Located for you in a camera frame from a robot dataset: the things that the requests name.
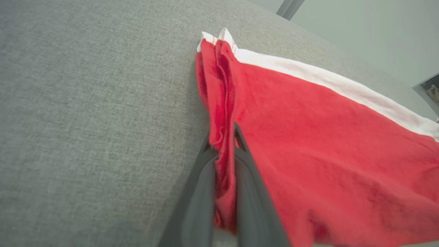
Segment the clothing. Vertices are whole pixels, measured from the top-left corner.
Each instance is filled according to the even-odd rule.
[[[203,33],[196,67],[216,162],[215,224],[236,231],[233,123],[295,247],[439,240],[439,125],[360,83]]]

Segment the white fabric edge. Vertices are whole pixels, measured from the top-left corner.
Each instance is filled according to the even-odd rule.
[[[203,38],[215,45],[217,40],[212,39],[213,36],[210,34],[206,35],[207,38],[205,38],[205,34],[203,32]],[[369,107],[414,133],[430,136],[436,142],[439,142],[439,124],[412,112],[361,83],[302,62],[238,49],[232,35],[226,28],[221,31],[218,39],[230,45],[235,58],[241,63],[274,70],[327,87],[346,98]]]

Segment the red garment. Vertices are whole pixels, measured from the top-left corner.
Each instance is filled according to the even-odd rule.
[[[335,73],[238,49],[226,29],[198,51],[218,227],[236,231],[237,122],[294,247],[439,240],[438,124]]]

